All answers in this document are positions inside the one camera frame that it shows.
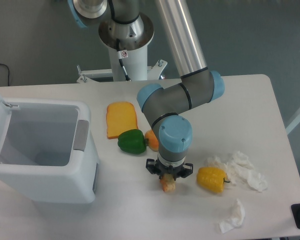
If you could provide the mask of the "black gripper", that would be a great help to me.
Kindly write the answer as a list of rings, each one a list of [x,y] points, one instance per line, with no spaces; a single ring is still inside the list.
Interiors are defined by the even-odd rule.
[[[187,178],[193,173],[193,164],[185,163],[185,157],[179,161],[169,162],[165,159],[158,158],[157,160],[148,158],[145,168],[152,174],[158,175],[158,178],[163,179],[165,174],[172,175],[172,178]]]

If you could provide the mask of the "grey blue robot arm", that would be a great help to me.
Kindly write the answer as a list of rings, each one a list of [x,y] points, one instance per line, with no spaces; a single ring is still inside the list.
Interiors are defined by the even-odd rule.
[[[179,83],[167,88],[151,83],[137,94],[159,145],[157,159],[148,159],[146,168],[159,177],[186,178],[193,173],[193,165],[185,161],[192,127],[181,114],[220,98],[225,85],[221,75],[208,68],[186,1],[157,0],[155,5],[165,36],[161,50],[170,51],[173,60],[168,74]],[[98,25],[114,81],[150,79],[147,48],[154,26],[138,0],[70,0],[68,6],[81,28]]]

